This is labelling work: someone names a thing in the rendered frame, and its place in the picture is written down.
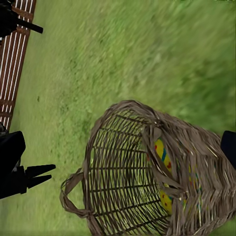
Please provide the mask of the easter egg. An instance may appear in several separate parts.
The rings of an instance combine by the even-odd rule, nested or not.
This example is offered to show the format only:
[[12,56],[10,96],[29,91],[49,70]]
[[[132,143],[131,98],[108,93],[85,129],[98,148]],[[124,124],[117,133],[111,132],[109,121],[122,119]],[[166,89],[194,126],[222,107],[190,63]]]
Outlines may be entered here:
[[[167,187],[167,185],[164,183],[164,187]],[[171,205],[171,197],[168,197],[164,194],[162,190],[159,190],[159,198],[161,199],[161,205],[165,211],[165,213],[171,214],[172,212],[172,205]],[[186,200],[183,201],[183,206],[185,207]],[[186,207],[185,207],[186,208]],[[184,211],[185,211],[184,208]]]
[[[171,163],[170,163],[170,160],[169,160],[168,155],[166,153],[166,150],[164,148],[162,139],[160,137],[157,141],[154,142],[154,146],[156,148],[155,150],[156,150],[157,154],[160,156],[161,160],[166,165],[169,172],[171,172]],[[146,160],[147,164],[150,164],[148,154],[145,153],[144,155],[145,155],[145,160]]]

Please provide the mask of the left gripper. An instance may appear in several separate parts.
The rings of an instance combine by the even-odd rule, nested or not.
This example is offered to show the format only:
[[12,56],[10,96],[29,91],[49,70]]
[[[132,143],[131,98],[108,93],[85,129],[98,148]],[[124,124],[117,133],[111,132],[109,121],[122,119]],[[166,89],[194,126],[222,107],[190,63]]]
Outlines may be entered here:
[[0,190],[0,199],[11,197],[16,194],[24,194],[27,192],[27,188],[30,189],[37,186],[49,179],[51,175],[35,177],[43,174],[47,171],[55,169],[55,164],[39,165],[27,167],[24,171],[24,167],[17,167],[17,171],[11,172],[3,187]]

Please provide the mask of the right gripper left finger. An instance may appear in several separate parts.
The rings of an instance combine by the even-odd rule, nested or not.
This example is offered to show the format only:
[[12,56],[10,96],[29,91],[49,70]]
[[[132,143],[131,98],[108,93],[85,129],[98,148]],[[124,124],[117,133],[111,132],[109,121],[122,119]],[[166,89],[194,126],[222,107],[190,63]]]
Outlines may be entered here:
[[0,136],[0,190],[26,149],[21,131]]

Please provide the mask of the wicker basket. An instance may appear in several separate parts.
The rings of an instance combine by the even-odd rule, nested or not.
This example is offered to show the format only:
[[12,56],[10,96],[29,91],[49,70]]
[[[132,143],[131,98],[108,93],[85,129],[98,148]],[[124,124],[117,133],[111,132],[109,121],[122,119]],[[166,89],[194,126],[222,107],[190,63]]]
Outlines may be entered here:
[[[128,115],[121,115],[122,111]],[[115,122],[121,118],[124,121],[115,131]],[[147,228],[148,223],[161,236],[206,236],[236,216],[236,170],[220,147],[222,136],[139,101],[114,103],[95,121],[86,145],[83,171],[79,168],[64,183],[59,195],[61,205],[65,211],[87,218],[92,236],[129,236],[131,230],[136,234],[134,229],[140,236],[155,236]],[[171,172],[155,150],[154,142],[159,137],[170,160]],[[141,167],[144,152],[138,149],[141,139],[149,166],[145,166],[144,160]],[[90,166],[92,148],[93,167]],[[143,169],[142,185],[135,184],[138,169],[140,176]],[[154,192],[153,177],[159,190],[171,197],[171,214],[161,212],[163,207]],[[85,209],[77,209],[67,196],[80,181]],[[140,188],[150,192],[151,200],[138,202]],[[152,204],[156,217],[144,208]],[[126,224],[123,225],[118,212]]]

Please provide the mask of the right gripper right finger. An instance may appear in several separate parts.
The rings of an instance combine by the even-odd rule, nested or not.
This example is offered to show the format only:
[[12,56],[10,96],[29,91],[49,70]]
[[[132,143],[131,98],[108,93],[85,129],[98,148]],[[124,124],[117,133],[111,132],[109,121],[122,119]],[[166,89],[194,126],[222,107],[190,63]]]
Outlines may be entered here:
[[236,133],[227,130],[224,131],[220,147],[236,170]]

